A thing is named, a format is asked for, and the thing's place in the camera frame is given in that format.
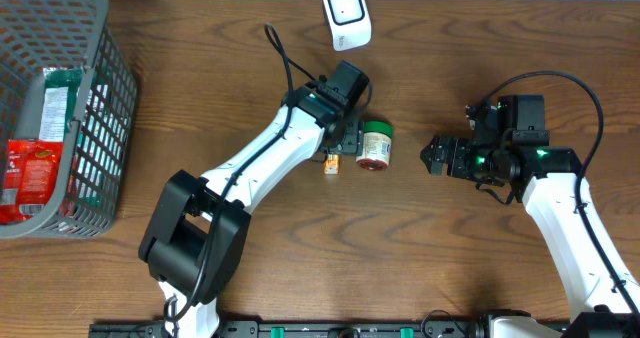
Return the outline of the green lid jar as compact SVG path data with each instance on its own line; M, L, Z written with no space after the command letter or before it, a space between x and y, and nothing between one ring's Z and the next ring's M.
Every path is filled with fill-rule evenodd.
M356 156L359 167L382 171L388 168L391 158L393 127L383 121L368 121L363 125L362 151Z

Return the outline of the small orange box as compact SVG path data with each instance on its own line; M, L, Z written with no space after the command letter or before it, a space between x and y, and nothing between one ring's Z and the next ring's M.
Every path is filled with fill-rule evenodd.
M338 154L327 154L324 161L324 173L326 175L337 175L340 170L340 156Z

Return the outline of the green white wipes pack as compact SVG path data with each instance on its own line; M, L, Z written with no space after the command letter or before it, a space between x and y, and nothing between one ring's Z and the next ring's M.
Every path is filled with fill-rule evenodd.
M38 139L63 142L70 132L83 71L79 68L46 68L43 73L44 103Z

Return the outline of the red snack bag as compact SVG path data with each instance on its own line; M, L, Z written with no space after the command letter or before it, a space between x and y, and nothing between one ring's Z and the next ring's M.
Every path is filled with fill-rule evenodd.
M1 224L26 221L42 211L52 196L63 142L10 140L1 192Z

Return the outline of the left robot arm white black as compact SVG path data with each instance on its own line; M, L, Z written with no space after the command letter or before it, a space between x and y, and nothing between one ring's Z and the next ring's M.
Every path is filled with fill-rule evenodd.
M293 168L320 148L326 130L298 104L284 104L238 154L195 177L165 184L139 246L139 258L165 296L168 337L211 337L219 295L235 273L253 211Z

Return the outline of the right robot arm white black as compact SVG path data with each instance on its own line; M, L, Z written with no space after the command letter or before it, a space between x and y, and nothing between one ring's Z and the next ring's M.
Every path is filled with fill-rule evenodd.
M469 180L477 190L510 185L540 230L570 309L565 337L636 337L639 283L599 218L585 163L567 147L437 135L420 159L432 175Z

